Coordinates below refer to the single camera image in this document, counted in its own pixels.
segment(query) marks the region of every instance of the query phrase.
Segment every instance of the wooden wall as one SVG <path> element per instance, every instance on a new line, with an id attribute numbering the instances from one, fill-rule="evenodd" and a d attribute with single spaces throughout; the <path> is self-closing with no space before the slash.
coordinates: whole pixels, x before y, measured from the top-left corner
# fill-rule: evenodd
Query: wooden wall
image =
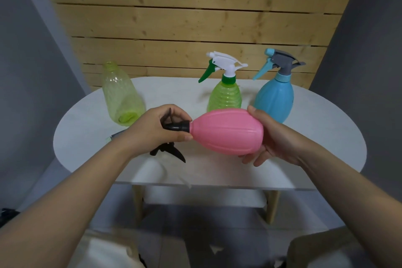
<path id="1" fill-rule="evenodd" d="M 348 0 L 52 0 L 93 89 L 101 64 L 115 60 L 132 76 L 200 77 L 206 52 L 249 64 L 252 78 L 267 47 L 306 66 L 292 83 L 308 88 Z M 274 72 L 264 78 L 270 79 Z"/>

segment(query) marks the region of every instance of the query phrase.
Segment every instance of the white table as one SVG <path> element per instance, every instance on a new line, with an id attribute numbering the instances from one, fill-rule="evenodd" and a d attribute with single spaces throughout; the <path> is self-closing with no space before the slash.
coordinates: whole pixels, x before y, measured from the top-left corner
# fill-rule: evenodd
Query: white table
<path id="1" fill-rule="evenodd" d="M 206 112 L 209 95 L 219 82 L 218 79 L 206 79 L 198 83 L 198 79 L 177 77 L 138 77 L 132 80 L 147 109 L 173 103 L 186 110 L 193 119 Z M 253 101 L 266 82 L 237 81 L 243 96 L 243 108 Z M 325 98 L 304 88 L 293 87 L 294 106 L 285 124 L 321 144 L 360 172 L 367 150 L 358 127 Z M 73 172 L 106 144 L 107 137 L 123 129 L 109 118 L 102 89 L 98 89 L 76 103 L 61 119 L 54 134 L 54 152 L 60 163 Z M 195 141 L 176 145 L 187 161 L 186 180 L 194 187 L 315 189 L 301 168 L 280 159 L 270 159 L 256 168 L 241 164 L 237 157 L 214 153 Z M 116 182 L 135 186 L 183 186 L 177 177 L 166 174 L 158 161 L 148 154 L 133 159 Z M 239 191 L 234 193 L 237 193 L 232 195 L 237 199 L 234 202 L 250 201 L 239 198 Z M 162 202 L 169 198 L 160 190 L 149 197 L 160 196 L 165 197 Z"/>

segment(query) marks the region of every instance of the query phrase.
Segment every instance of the pink spray bottle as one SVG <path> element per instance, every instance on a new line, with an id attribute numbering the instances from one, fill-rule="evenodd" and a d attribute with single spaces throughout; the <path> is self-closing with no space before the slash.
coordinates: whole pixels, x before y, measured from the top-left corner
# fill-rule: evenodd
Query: pink spray bottle
<path id="1" fill-rule="evenodd" d="M 204 147 L 226 155 L 245 155 L 259 150 L 263 125 L 245 109 L 227 108 L 207 112 L 193 122 L 162 124 L 163 128 L 186 131 Z"/>

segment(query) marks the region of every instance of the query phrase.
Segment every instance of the blue object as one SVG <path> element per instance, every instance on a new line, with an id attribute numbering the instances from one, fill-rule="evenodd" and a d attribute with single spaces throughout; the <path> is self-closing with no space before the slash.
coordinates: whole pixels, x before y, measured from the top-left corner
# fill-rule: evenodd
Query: blue object
<path id="1" fill-rule="evenodd" d="M 290 114 L 293 107 L 294 92 L 290 83 L 291 70 L 298 66 L 305 65 L 299 62 L 291 54 L 266 49 L 265 55 L 269 56 L 261 70 L 254 76 L 253 80 L 261 77 L 272 68 L 280 68 L 274 79 L 267 82 L 257 93 L 254 107 L 264 110 L 276 121 L 283 123 Z"/>

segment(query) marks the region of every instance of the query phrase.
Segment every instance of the table leg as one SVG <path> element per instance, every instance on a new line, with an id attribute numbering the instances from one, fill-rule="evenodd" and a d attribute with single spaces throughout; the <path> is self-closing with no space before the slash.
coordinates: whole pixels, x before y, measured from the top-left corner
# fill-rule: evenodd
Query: table leg
<path id="1" fill-rule="evenodd" d="M 277 190 L 265 190 L 264 194 L 267 198 L 267 216 L 265 221 L 268 225 L 271 225 L 275 219 L 280 192 Z"/>
<path id="2" fill-rule="evenodd" d="M 139 226 L 139 223 L 142 220 L 142 205 L 143 205 L 143 197 L 144 197 L 144 190 L 145 186 L 131 186 L 133 190 L 133 200 L 134 200 L 134 207 L 135 207 L 135 225 Z"/>

